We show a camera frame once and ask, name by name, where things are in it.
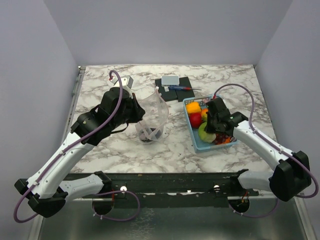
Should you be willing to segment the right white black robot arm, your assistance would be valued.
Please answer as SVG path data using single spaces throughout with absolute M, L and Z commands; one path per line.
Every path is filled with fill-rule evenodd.
M 234 195 L 240 196 L 247 189 L 256 189 L 271 192 L 287 202 L 311 185 L 309 159 L 304 152 L 293 152 L 273 141 L 258 131 L 244 114 L 238 111 L 230 113 L 220 97 L 211 99 L 206 106 L 208 133 L 236 138 L 258 154 L 271 169 L 239 173 L 237 179 L 229 184 Z

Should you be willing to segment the blue plastic basket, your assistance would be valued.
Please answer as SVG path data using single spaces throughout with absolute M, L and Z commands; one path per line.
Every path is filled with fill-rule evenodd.
M 207 95 L 207 96 L 201 96 L 201 97 L 190 97 L 190 98 L 185 98 L 182 102 L 183 102 L 183 112 L 184 112 L 184 116 L 186 119 L 186 124 L 187 124 L 187 128 L 190 134 L 190 139 L 192 141 L 192 146 L 194 148 L 195 153 L 204 153 L 204 152 L 208 152 L 208 151 L 213 151 L 213 150 L 218 150 L 218 149 L 222 149 L 222 148 L 229 148 L 231 146 L 234 146 L 236 144 L 239 143 L 239 141 L 237 139 L 235 139 L 234 137 L 231 138 L 231 141 L 229 143 L 223 143 L 223 144 L 214 144 L 214 143 L 207 143 L 207 142 L 203 142 L 198 134 L 198 130 L 195 128 L 192 128 L 190 120 L 189 120 L 189 116 L 187 113 L 187 104 L 190 104 L 192 102 L 197 102 L 199 104 L 199 106 L 204 109 L 206 107 L 205 102 L 212 99 L 213 98 L 213 94 L 211 95 Z

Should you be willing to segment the purple eggplant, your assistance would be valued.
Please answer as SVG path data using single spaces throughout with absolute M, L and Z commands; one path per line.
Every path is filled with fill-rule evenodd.
M 162 136 L 162 132 L 156 128 L 142 128 L 138 132 L 138 138 L 140 141 L 143 143 L 151 143 L 151 142 L 156 142 L 159 141 Z

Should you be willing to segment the clear pink zip top bag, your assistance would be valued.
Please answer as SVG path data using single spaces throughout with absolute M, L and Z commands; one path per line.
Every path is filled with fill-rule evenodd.
M 156 87 L 153 94 L 139 102 L 140 106 L 145 110 L 145 114 L 142 120 L 135 125 L 137 136 L 141 129 L 147 128 L 160 130 L 162 132 L 160 140 L 164 135 L 164 126 L 169 118 L 169 107 L 159 94 L 158 89 Z

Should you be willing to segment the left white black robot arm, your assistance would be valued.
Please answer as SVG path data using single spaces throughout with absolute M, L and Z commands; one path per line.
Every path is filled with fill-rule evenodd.
M 68 201 L 89 195 L 106 197 L 113 190 L 112 180 L 102 171 L 67 181 L 65 178 L 82 157 L 103 139 L 117 133 L 116 128 L 138 123 L 145 110 L 134 93 L 112 87 L 101 103 L 81 114 L 54 155 L 29 178 L 14 184 L 30 208 L 44 218 L 58 213 Z

